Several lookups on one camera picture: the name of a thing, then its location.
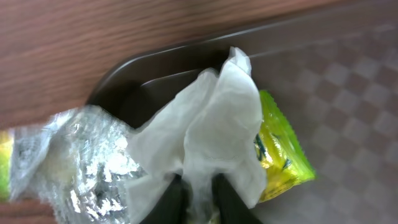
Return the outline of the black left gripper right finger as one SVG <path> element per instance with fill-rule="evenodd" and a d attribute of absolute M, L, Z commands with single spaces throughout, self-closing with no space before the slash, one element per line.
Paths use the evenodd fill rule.
<path fill-rule="evenodd" d="M 220 224 L 262 224 L 223 174 L 213 177 L 213 201 L 220 211 Z"/>

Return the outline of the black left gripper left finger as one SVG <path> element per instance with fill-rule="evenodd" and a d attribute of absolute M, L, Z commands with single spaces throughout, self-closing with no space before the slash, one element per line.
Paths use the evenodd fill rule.
<path fill-rule="evenodd" d="M 186 208 L 187 190 L 181 176 L 176 175 L 140 224 L 183 224 Z"/>

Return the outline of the white tissue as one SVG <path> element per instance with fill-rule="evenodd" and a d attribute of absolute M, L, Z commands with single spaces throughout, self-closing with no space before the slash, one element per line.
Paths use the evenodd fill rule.
<path fill-rule="evenodd" d="M 126 185 L 130 221 L 143 221 L 172 174 L 180 174 L 190 186 L 188 211 L 200 223 L 213 214 L 211 178 L 218 173 L 224 173 L 245 206 L 253 208 L 267 181 L 254 147 L 261 123 L 261 100 L 250 60 L 233 47 L 220 72 L 202 71 L 129 135 L 127 152 L 146 172 Z"/>

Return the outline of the foil wrapper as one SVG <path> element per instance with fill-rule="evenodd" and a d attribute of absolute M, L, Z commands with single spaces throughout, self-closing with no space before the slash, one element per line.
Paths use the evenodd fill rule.
<path fill-rule="evenodd" d="M 315 171 L 267 91 L 254 140 L 265 172 L 260 201 L 313 180 Z M 171 179 L 152 180 L 127 153 L 128 127 L 88 106 L 53 115 L 43 126 L 1 133 L 1 200 L 38 197 L 59 223 L 139 223 L 158 206 Z"/>

